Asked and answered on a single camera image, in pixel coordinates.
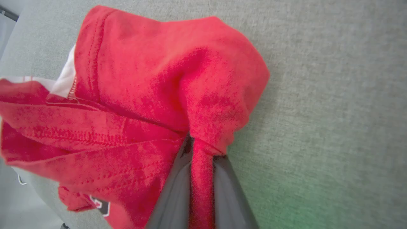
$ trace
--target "red hoodie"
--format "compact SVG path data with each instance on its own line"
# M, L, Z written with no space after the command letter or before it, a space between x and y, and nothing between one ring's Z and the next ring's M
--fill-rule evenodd
M190 132L190 228L211 229L212 158L268 78L249 40L216 17L158 22L96 6L57 81L0 80L1 153L58 181L68 210L143 228Z

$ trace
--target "fabric fold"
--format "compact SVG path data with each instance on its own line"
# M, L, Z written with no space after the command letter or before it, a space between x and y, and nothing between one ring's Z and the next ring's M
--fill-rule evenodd
M216 17L158 22L96 6L56 82L0 80L1 154L59 181L68 210L96 207L113 228L134 229L190 133L189 226L211 229L213 157L226 154L268 78L250 41Z

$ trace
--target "gray fabric surface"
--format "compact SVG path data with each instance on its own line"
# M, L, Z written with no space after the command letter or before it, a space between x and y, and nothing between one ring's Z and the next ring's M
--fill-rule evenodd
M229 155L261 228L406 227L405 0L33 1L1 75L55 79L96 4L163 21L216 15L259 49L271 80ZM106 228L33 182L72 228Z

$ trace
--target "white lining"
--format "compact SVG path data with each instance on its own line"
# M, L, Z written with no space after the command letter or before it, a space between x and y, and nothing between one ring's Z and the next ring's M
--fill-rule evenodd
M50 90L51 94L55 94L64 98L68 98L69 91L71 90L76 70L75 70L75 61L74 61L74 53L75 53L75 46L72 47L71 51L68 55L68 60L66 61L59 78L55 82L54 86Z

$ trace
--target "black patch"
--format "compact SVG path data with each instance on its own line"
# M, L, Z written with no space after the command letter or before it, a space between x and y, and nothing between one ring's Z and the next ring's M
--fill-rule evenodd
M96 204L96 208L102 213L104 217L109 216L110 214L110 202L97 199L93 196L89 196L89 198Z

